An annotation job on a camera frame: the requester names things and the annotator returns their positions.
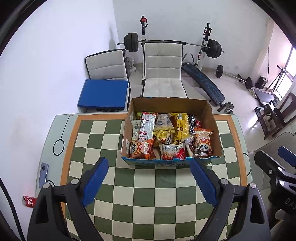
red soda can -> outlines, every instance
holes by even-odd
[[[26,207],[34,207],[35,203],[36,203],[37,198],[35,197],[29,197],[29,196],[23,196],[22,197],[22,203],[26,206]]]

box of snacks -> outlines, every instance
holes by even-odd
[[[208,101],[177,97],[138,97],[129,104],[122,159],[129,165],[188,165],[222,156]]]

black speaker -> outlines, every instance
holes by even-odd
[[[266,85],[267,81],[266,81],[266,78],[261,76],[259,77],[255,87],[258,88],[258,89],[261,89],[263,90],[264,86]]]

silver screw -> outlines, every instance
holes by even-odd
[[[221,182],[222,184],[224,184],[224,185],[226,185],[226,184],[229,183],[229,181],[228,181],[227,179],[225,179],[225,178],[222,178],[222,179],[220,180],[220,182]]]
[[[79,183],[79,180],[78,180],[77,178],[75,178],[75,179],[73,179],[73,180],[71,181],[71,184],[73,184],[73,185],[75,185],[75,184],[77,184],[77,183]]]
[[[49,188],[50,184],[49,183],[45,183],[43,184],[43,188]]]
[[[251,188],[256,188],[257,186],[256,186],[255,183],[250,183],[250,187],[251,187]]]

brown wooden chair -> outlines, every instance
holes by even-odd
[[[283,106],[285,105],[285,103],[287,102],[287,100],[289,99],[289,97],[292,98],[292,102],[287,106],[286,109],[284,109],[281,112],[281,109],[283,108]],[[269,104],[264,106],[264,113],[263,115],[258,119],[258,122],[260,122],[260,120],[263,119],[264,116],[269,116],[270,118],[268,119],[268,122],[270,122],[271,120],[274,121],[275,124],[275,128],[272,129],[271,131],[269,131],[266,136],[264,137],[264,140],[269,137],[270,135],[272,137],[274,137],[281,129],[283,129],[285,126],[289,125],[293,120],[296,119],[296,115],[293,116],[290,120],[288,120],[287,122],[285,122],[285,118],[287,116],[289,116],[294,110],[296,110],[296,96],[293,93],[289,93],[286,97],[286,99],[284,100],[284,102],[281,104],[281,106],[279,108],[274,108],[272,110],[271,108],[271,104],[274,105],[273,101],[270,101]]]

